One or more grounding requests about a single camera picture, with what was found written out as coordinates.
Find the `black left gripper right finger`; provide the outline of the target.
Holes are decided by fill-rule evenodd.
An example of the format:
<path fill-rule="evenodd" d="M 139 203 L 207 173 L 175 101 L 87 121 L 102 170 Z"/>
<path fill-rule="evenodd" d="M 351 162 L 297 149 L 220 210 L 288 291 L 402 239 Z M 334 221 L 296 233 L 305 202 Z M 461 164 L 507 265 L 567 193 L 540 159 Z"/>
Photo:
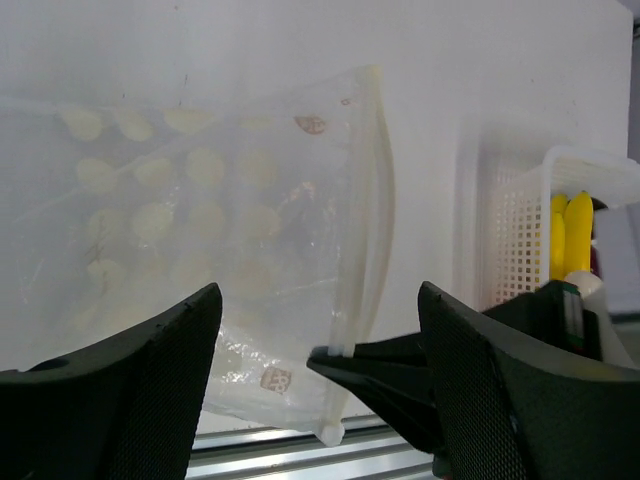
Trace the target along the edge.
<path fill-rule="evenodd" d="M 536 340 L 430 282 L 418 313 L 454 478 L 638 478 L 638 370 Z"/>

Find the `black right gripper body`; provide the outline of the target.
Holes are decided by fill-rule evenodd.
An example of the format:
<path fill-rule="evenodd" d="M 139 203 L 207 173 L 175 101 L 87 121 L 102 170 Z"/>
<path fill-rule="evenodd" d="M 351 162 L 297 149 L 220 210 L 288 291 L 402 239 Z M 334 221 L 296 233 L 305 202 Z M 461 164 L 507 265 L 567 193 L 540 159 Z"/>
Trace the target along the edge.
<path fill-rule="evenodd" d="M 483 314 L 561 350 L 603 360 L 598 316 L 574 284 L 552 280 Z"/>

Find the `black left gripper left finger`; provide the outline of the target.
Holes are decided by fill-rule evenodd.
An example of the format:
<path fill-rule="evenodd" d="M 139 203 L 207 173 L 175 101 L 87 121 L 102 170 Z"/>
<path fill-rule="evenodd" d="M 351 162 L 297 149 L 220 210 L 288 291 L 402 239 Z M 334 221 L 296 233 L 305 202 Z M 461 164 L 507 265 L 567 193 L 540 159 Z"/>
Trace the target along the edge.
<path fill-rule="evenodd" d="M 2 478 L 184 478 L 222 310 L 211 283 L 93 345 L 2 372 Z"/>

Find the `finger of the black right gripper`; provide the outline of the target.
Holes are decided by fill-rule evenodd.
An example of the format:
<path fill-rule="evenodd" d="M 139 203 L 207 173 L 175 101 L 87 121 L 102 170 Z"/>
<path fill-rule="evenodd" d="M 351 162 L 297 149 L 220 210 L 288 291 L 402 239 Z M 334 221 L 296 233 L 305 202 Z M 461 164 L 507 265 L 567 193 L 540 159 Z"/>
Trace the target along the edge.
<path fill-rule="evenodd" d="M 360 343 L 351 357 L 316 347 L 307 367 L 348 390 L 415 449 L 446 452 L 421 334 Z"/>

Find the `clear zip top bag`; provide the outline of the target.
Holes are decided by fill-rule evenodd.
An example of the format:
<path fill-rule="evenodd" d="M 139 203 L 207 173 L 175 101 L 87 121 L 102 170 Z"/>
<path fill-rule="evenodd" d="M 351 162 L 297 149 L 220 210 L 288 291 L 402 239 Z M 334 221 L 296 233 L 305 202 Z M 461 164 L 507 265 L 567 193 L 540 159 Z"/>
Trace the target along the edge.
<path fill-rule="evenodd" d="M 339 444 L 388 270 L 376 67 L 219 108 L 1 101 L 1 366 L 28 369 L 202 287 L 224 311 L 203 408 Z"/>

